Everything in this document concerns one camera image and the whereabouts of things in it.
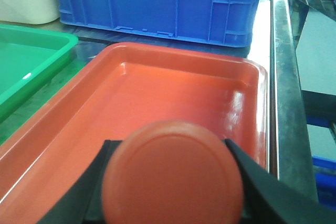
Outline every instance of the green plastic tray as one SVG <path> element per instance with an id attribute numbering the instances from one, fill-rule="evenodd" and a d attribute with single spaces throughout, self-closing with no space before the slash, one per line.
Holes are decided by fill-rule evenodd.
<path id="1" fill-rule="evenodd" d="M 0 24 L 0 122 L 71 60 L 72 34 Z"/>

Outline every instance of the orange plastic tray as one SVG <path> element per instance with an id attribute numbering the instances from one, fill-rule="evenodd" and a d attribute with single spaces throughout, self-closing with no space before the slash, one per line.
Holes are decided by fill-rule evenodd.
<path id="1" fill-rule="evenodd" d="M 105 139 L 159 120 L 230 137 L 266 167 L 266 72 L 243 58 L 129 42 L 107 47 L 0 146 L 0 223 L 35 223 Z"/>

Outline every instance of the blue crate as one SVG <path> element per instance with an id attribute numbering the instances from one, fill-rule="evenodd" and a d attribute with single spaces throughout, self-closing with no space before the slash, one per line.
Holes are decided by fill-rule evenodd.
<path id="1" fill-rule="evenodd" d="M 259 0 L 59 0 L 66 24 L 245 47 Z"/>
<path id="2" fill-rule="evenodd" d="M 319 202 L 336 210 L 336 161 L 313 157 Z"/>

